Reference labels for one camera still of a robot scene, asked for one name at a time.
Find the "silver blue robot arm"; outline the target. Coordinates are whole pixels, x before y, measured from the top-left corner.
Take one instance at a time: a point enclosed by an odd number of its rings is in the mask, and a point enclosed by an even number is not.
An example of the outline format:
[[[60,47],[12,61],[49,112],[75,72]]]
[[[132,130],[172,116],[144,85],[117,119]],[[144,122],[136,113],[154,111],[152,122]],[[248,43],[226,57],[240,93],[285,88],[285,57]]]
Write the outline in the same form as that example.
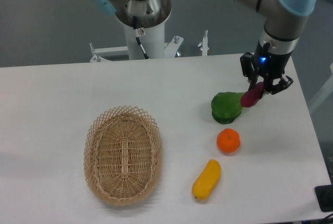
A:
[[[123,24],[131,59],[165,57],[164,23],[171,14],[170,0],[92,0],[105,14]],[[287,89],[292,79],[285,66],[313,12],[316,0],[233,0],[266,18],[253,54],[240,58],[249,91],[259,96]]]

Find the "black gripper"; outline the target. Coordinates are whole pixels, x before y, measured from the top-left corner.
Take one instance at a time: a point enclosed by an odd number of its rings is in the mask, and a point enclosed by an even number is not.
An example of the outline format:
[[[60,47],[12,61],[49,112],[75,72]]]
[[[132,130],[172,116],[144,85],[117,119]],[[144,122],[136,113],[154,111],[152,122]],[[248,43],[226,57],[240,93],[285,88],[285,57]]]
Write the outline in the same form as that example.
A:
[[[290,56],[291,52],[281,55],[265,52],[260,43],[257,44],[254,54],[244,53],[240,57],[240,64],[243,76],[250,84],[249,89],[256,87],[259,76],[264,78],[262,95],[275,95],[287,89],[293,83],[292,78],[283,74]],[[273,84],[274,80],[278,78],[278,83]]]

